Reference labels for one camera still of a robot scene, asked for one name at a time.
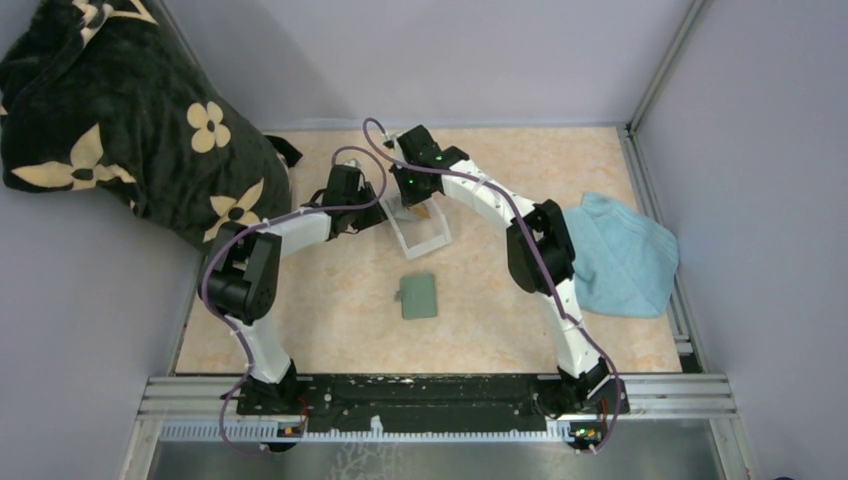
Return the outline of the yellow credit card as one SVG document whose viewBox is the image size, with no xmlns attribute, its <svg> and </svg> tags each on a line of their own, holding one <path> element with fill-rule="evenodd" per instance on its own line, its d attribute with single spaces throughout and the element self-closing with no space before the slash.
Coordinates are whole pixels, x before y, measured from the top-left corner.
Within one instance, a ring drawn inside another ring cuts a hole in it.
<svg viewBox="0 0 848 480">
<path fill-rule="evenodd" d="M 419 204 L 409 208 L 410 212 L 419 219 L 430 219 L 431 213 L 426 205 Z"/>
</svg>

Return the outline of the translucent white plastic bin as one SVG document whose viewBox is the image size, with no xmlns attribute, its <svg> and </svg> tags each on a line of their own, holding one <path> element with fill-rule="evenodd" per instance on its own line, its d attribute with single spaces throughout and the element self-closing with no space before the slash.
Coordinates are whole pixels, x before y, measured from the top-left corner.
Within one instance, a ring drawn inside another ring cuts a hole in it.
<svg viewBox="0 0 848 480">
<path fill-rule="evenodd" d="M 379 204 L 408 260 L 428 255 L 452 242 L 446 216 L 434 198 L 415 204 L 426 205 L 431 213 L 430 219 L 416 218 L 409 210 L 414 205 L 404 206 L 398 191 L 385 194 Z"/>
</svg>

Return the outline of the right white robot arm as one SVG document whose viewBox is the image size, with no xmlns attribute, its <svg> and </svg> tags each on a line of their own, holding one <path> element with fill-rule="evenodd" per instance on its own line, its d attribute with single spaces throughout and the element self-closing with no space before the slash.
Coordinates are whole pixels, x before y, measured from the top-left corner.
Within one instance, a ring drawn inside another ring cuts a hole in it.
<svg viewBox="0 0 848 480">
<path fill-rule="evenodd" d="M 494 180 L 463 150 L 441 148 L 428 129 L 385 138 L 406 206 L 440 193 L 505 233 L 508 271 L 518 287 L 547 310 L 556 349 L 558 383 L 540 398 L 548 412 L 617 412 L 624 388 L 609 356 L 588 334 L 575 286 L 576 249 L 560 206 L 529 200 Z"/>
</svg>

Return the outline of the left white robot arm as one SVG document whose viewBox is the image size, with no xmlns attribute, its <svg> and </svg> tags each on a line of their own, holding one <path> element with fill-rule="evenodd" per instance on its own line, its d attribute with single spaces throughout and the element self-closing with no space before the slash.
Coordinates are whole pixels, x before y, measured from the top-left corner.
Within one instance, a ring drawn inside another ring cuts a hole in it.
<svg viewBox="0 0 848 480">
<path fill-rule="evenodd" d="M 381 223 L 377 199 L 359 163 L 351 160 L 333 166 L 326 187 L 304 207 L 254 227 L 227 221 L 218 230 L 198 294 L 232 327 L 248 357 L 236 397 L 239 414 L 299 413 L 304 388 L 270 319 L 281 260 Z"/>
</svg>

